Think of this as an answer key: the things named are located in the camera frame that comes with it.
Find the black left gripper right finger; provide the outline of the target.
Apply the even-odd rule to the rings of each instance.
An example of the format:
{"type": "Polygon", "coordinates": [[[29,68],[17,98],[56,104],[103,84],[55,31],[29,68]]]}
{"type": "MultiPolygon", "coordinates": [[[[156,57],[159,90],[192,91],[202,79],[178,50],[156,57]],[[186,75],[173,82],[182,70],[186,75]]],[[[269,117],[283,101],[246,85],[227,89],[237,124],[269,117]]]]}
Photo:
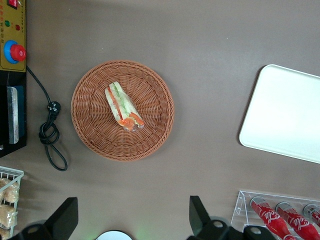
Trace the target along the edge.
{"type": "Polygon", "coordinates": [[[193,235],[189,240],[273,240],[271,232],[263,227],[249,225],[238,231],[222,218],[211,218],[197,195],[189,197],[189,223],[193,235]]]}

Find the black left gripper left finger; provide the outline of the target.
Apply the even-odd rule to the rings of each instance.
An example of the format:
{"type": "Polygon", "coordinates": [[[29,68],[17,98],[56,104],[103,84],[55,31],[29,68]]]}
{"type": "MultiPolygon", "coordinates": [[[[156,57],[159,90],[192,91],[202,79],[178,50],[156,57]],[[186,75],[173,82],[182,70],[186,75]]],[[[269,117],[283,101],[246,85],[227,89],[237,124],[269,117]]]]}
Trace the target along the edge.
{"type": "Polygon", "coordinates": [[[68,197],[44,223],[29,225],[11,239],[68,240],[78,223],[78,198],[68,197]]]}

